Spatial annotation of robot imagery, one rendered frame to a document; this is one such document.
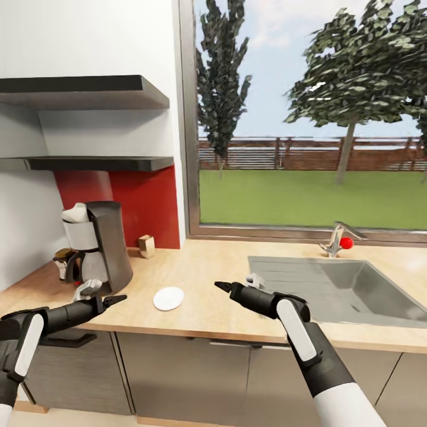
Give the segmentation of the paper coffee filter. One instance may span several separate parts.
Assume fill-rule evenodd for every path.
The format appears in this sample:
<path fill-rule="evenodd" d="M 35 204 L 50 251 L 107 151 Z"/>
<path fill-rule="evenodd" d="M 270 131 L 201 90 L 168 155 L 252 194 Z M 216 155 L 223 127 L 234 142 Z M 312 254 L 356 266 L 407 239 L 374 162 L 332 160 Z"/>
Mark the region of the paper coffee filter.
<path fill-rule="evenodd" d="M 73 224 L 89 223 L 86 202 L 76 203 L 74 208 L 64 210 L 61 214 L 61 219 L 64 219 Z"/>

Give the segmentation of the saucer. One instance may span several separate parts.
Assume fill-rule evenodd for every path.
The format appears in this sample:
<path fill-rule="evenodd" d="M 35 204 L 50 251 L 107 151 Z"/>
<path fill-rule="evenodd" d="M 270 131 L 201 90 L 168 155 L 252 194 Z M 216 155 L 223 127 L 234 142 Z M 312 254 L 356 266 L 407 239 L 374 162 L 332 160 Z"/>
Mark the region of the saucer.
<path fill-rule="evenodd" d="M 154 297 L 154 304 L 161 310 L 172 310 L 184 300 L 184 293 L 178 287 L 168 287 L 160 290 Z"/>

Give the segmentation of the bottle of coffee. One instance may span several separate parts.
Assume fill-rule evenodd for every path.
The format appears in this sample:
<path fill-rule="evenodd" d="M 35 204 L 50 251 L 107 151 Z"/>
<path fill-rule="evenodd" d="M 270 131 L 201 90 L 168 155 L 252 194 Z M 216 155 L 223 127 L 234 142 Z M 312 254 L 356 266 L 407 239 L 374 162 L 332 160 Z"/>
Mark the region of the bottle of coffee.
<path fill-rule="evenodd" d="M 68 260 L 74 256 L 77 251 L 73 251 L 71 248 L 63 248 L 62 250 L 55 253 L 53 261 L 59 267 L 60 270 L 60 281 L 65 281 L 66 266 Z M 75 261 L 73 265 L 73 278 L 76 279 L 79 277 L 79 265 Z"/>

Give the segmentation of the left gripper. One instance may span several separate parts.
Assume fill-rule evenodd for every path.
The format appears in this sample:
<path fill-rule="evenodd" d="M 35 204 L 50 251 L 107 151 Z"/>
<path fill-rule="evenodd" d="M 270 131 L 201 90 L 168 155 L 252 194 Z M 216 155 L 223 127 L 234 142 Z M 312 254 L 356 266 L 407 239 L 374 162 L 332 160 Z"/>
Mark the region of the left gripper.
<path fill-rule="evenodd" d="M 126 295 L 118 295 L 106 296 L 103 298 L 101 295 L 97 295 L 86 301 L 73 302 L 64 305 L 68 320 L 64 330 L 79 326 L 79 324 L 92 320 L 92 318 L 101 315 L 111 305 L 117 304 L 127 297 L 128 296 Z"/>

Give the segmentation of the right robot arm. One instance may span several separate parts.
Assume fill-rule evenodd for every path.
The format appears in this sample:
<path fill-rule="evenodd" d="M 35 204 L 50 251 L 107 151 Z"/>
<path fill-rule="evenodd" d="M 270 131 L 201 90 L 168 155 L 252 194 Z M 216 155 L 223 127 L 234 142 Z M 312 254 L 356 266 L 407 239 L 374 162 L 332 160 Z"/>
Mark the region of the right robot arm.
<path fill-rule="evenodd" d="M 255 273 L 247 283 L 215 282 L 230 299 L 272 320 L 279 319 L 324 427 L 387 427 L 353 379 L 316 321 L 310 321 L 306 300 L 280 292 L 264 292 Z"/>

